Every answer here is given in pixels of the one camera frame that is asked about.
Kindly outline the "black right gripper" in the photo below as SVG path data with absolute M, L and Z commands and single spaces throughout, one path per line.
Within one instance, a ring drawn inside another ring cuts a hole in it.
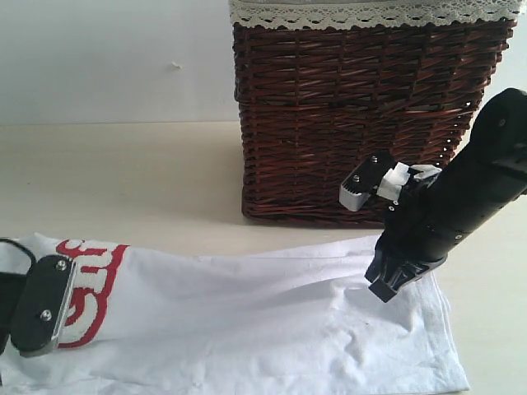
M 384 303 L 526 192 L 526 93 L 507 88 L 480 110 L 469 142 L 434 178 L 399 199 L 366 269 Z

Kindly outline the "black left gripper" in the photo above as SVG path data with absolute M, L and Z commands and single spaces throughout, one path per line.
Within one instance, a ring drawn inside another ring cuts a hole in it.
M 1 350 L 2 355 L 6 349 L 7 340 L 10 336 L 10 328 L 13 314 L 16 311 L 21 292 L 26 285 L 26 278 L 32 267 L 37 263 L 36 256 L 23 244 L 14 239 L 1 238 L 2 244 L 8 244 L 18 249 L 30 259 L 30 268 L 26 274 L 15 272 L 1 272 Z

